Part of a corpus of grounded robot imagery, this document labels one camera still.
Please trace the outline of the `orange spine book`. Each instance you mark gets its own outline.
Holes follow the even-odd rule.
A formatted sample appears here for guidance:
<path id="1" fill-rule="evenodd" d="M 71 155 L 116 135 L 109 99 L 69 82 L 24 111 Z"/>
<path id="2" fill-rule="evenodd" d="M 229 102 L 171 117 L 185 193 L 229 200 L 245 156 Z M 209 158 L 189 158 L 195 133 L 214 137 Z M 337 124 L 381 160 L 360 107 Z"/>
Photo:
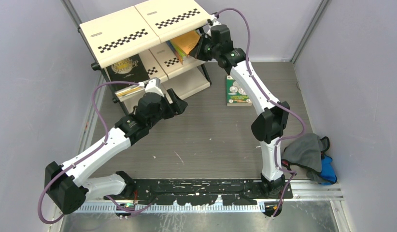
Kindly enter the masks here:
<path id="1" fill-rule="evenodd" d="M 200 35 L 196 30 L 192 30 L 171 40 L 179 40 L 184 43 L 185 52 L 189 55 L 189 52 L 196 46 L 200 39 Z"/>

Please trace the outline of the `yellow book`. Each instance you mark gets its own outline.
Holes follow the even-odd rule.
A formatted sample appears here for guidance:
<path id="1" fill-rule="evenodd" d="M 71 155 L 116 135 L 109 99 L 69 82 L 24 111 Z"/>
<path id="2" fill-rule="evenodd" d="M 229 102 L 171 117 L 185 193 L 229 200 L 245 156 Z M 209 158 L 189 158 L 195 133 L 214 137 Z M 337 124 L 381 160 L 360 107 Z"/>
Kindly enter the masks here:
<path id="1" fill-rule="evenodd" d="M 143 93 L 144 89 L 145 89 L 145 84 L 142 84 L 141 86 L 131 85 L 129 87 L 116 91 L 115 95 L 121 102 L 124 102 L 127 99 L 130 99 L 137 94 Z"/>

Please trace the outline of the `black Moon Sixpence book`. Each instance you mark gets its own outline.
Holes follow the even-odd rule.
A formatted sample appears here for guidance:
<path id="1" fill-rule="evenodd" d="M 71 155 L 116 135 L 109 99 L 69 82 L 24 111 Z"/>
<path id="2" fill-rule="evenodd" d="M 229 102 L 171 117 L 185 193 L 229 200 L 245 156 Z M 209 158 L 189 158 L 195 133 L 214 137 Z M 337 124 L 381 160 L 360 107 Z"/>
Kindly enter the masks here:
<path id="1" fill-rule="evenodd" d="M 149 79 L 139 54 L 125 58 L 105 68 L 111 81 L 143 82 Z"/>

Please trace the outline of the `dark green spine book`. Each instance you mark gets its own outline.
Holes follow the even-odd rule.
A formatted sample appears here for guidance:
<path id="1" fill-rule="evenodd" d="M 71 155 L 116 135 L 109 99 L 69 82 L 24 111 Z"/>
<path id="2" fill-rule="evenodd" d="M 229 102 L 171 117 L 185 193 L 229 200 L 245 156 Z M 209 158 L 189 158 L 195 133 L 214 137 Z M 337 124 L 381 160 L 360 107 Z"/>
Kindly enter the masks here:
<path id="1" fill-rule="evenodd" d="M 226 76 L 226 103 L 227 106 L 252 106 L 244 89 L 230 75 Z"/>

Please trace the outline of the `cream three-tier shelf rack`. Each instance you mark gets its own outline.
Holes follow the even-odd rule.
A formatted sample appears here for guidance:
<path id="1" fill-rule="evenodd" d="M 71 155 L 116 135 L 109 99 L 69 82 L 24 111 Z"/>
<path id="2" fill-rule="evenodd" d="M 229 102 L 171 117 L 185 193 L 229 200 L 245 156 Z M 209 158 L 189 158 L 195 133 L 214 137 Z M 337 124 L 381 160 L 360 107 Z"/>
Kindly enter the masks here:
<path id="1" fill-rule="evenodd" d="M 79 33 L 101 71 L 111 81 L 105 68 L 139 54 L 149 79 L 159 78 L 161 89 L 173 89 L 186 99 L 211 86 L 203 61 L 191 56 L 180 63 L 167 46 L 169 41 L 196 30 L 203 32 L 210 14 L 193 0 L 148 0 L 111 14 L 81 23 Z M 140 93 L 121 102 L 115 92 L 129 87 L 128 81 L 111 86 L 113 102 L 128 114 L 137 104 Z"/>

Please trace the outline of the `light green spine book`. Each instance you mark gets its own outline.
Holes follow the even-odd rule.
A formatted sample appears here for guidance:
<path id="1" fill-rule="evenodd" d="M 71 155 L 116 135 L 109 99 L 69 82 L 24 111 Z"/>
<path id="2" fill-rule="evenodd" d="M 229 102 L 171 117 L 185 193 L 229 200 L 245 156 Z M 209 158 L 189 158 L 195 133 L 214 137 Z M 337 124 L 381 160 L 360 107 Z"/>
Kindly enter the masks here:
<path id="1" fill-rule="evenodd" d="M 185 52 L 184 43 L 179 40 L 167 41 L 168 46 L 175 54 L 176 58 L 183 63 L 188 58 L 188 54 Z"/>

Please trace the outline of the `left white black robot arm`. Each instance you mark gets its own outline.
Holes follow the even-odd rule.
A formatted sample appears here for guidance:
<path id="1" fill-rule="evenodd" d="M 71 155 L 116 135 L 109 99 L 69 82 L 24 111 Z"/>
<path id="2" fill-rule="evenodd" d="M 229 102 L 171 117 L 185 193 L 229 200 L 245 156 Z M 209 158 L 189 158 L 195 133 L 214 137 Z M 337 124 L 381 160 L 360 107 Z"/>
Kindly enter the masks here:
<path id="1" fill-rule="evenodd" d="M 90 178 L 103 164 L 148 135 L 160 120 L 182 114 L 188 103 L 173 89 L 170 99 L 154 92 L 144 94 L 132 113 L 117 121 L 108 134 L 87 150 L 62 164 L 51 162 L 45 168 L 47 195 L 65 215 L 96 198 L 130 199 L 135 182 L 124 171 L 106 177 Z"/>

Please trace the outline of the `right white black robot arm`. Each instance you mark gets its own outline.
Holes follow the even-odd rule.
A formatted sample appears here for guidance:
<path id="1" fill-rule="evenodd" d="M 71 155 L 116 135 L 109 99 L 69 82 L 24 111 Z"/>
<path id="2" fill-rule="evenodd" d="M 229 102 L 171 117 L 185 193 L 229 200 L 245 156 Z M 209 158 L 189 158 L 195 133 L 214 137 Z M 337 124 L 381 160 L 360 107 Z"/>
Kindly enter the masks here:
<path id="1" fill-rule="evenodd" d="M 262 151 L 260 187 L 265 197 L 275 198 L 285 186 L 280 158 L 289 104 L 280 102 L 262 83 L 243 49 L 234 47 L 227 25 L 210 26 L 190 55 L 202 61 L 216 60 L 251 100 L 257 113 L 251 131 L 260 142 Z"/>

